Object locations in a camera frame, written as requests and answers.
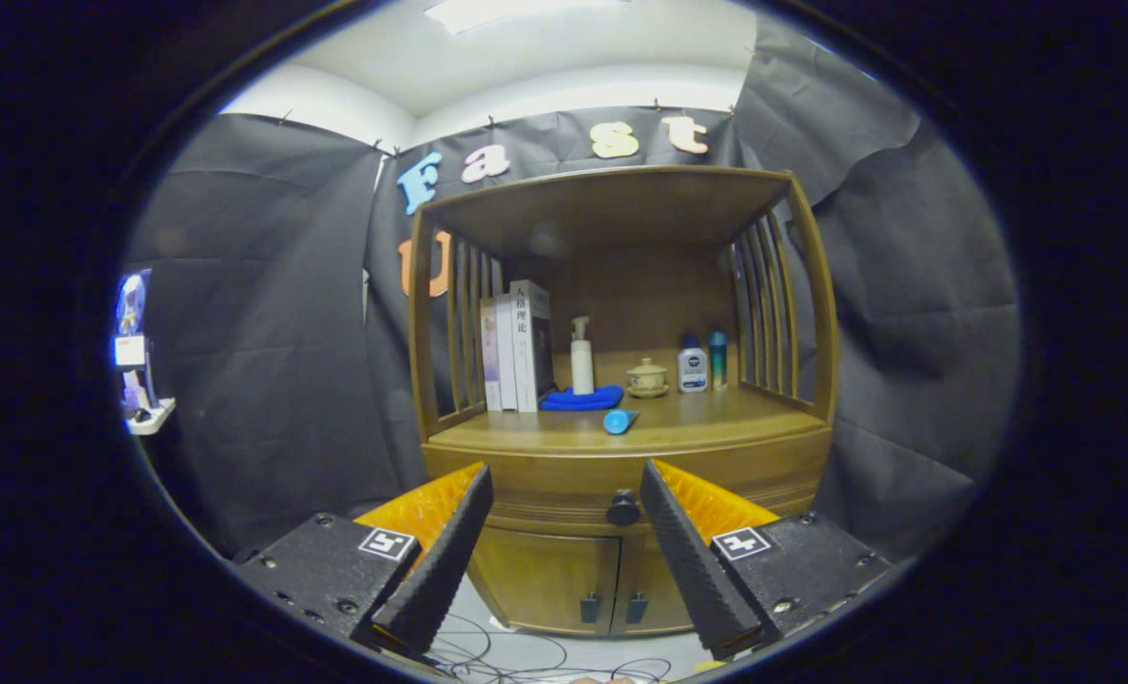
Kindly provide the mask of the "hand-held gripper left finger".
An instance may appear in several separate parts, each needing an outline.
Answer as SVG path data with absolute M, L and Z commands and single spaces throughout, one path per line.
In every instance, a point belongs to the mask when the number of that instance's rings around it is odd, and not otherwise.
M 356 517 L 316 512 L 239 571 L 312 626 L 368 648 L 424 656 L 493 501 L 490 468 L 475 463 Z

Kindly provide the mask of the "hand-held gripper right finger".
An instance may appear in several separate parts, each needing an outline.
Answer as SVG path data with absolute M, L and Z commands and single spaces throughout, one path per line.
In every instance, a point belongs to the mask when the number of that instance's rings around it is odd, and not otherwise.
M 807 631 L 892 573 L 823 515 L 784 516 L 660 459 L 643 510 L 703 649 L 728 659 Z

